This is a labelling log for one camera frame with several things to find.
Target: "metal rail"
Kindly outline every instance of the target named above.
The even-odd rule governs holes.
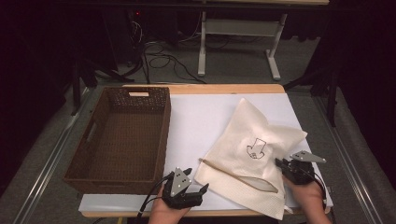
[[[40,200],[44,189],[50,182],[50,178],[52,177],[53,172],[56,169],[56,166],[64,153],[64,144],[68,139],[69,134],[71,133],[76,121],[79,118],[80,111],[85,107],[88,98],[92,95],[92,91],[88,91],[88,88],[85,89],[83,94],[83,104],[80,110],[76,113],[75,116],[71,117],[64,130],[62,131],[54,149],[52,150],[49,158],[44,165],[43,170],[41,171],[40,175],[38,176],[35,184],[33,185],[28,197],[26,198],[25,202],[23,203],[19,213],[14,219],[14,224],[22,224],[28,223],[29,218],[33,214],[35,207]]]
[[[318,107],[318,110],[321,112],[323,119],[326,121],[326,125],[332,135],[332,139],[336,144],[337,154],[341,160],[341,164],[346,171],[346,175],[349,179],[349,182],[355,191],[356,197],[358,198],[361,208],[364,214],[367,217],[367,220],[372,224],[382,224],[382,219],[375,208],[375,205],[372,202],[371,196],[364,185],[363,181],[359,173],[357,172],[355,165],[353,164],[352,159],[350,159],[346,148],[340,138],[337,130],[330,124],[329,120],[326,116],[326,105],[320,99],[320,97],[313,97],[315,105]]]

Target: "table leg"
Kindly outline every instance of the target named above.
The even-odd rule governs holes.
[[[205,64],[206,64],[205,39],[206,39],[206,12],[202,12],[201,47],[199,50],[199,59],[198,59],[198,76],[199,77],[205,76]]]
[[[282,35],[283,27],[285,26],[285,21],[286,21],[287,17],[288,17],[288,14],[282,14],[282,17],[279,21],[279,25],[277,26],[277,29],[276,29],[276,34],[274,36],[274,45],[271,49],[268,49],[267,51],[265,51],[274,80],[280,80],[280,74],[279,74],[279,71],[276,66],[276,61],[275,61],[274,55],[276,52],[277,44],[279,43],[279,40],[280,40],[280,36]]]

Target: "white tabletop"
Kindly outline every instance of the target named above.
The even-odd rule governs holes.
[[[270,124],[301,129],[286,93],[171,94],[172,111],[164,174],[169,174],[176,167],[182,170],[192,168],[189,177],[193,180],[199,164],[198,159],[204,157],[222,134],[241,98],[248,99],[260,109]],[[306,140],[293,148],[290,154],[301,150],[310,151]],[[314,168],[321,176],[315,163]],[[193,182],[189,190],[195,191],[200,187]],[[286,189],[286,191],[286,206],[298,210],[298,204],[290,197],[290,190]],[[78,211],[86,217],[133,217],[145,197],[144,195],[85,194]],[[332,199],[329,195],[327,197],[328,207],[331,207]],[[201,206],[193,207],[187,216],[257,215],[256,212],[210,190],[203,198]]]

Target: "printed logo on fabric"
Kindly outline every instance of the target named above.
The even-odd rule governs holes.
[[[265,156],[264,148],[267,143],[260,138],[256,138],[253,146],[247,146],[247,154],[254,160],[259,160]]]

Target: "wooden table edge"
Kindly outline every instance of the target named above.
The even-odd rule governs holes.
[[[330,212],[330,207],[326,207],[325,213]],[[285,215],[300,215],[303,213],[301,208],[293,208],[293,213],[285,210]],[[137,212],[81,212],[84,217],[136,217]],[[149,217],[150,212],[144,212],[143,217]],[[190,210],[184,217],[259,217],[265,214],[249,210]]]
[[[285,93],[279,84],[131,84],[123,87],[168,87],[171,94]]]

